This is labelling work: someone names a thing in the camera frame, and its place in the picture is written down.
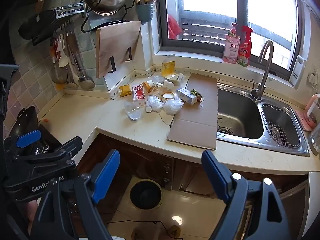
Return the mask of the person's left hand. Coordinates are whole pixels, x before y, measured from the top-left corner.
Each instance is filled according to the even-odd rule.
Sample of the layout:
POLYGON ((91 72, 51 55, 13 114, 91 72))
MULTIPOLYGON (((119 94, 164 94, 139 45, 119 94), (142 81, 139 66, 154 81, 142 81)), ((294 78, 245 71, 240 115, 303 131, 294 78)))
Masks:
POLYGON ((35 215, 36 215, 36 211, 38 208, 38 203, 36 200, 32 200, 30 202, 28 202, 25 206, 26 208, 26 214, 27 217, 29 219, 30 222, 34 221, 35 215))

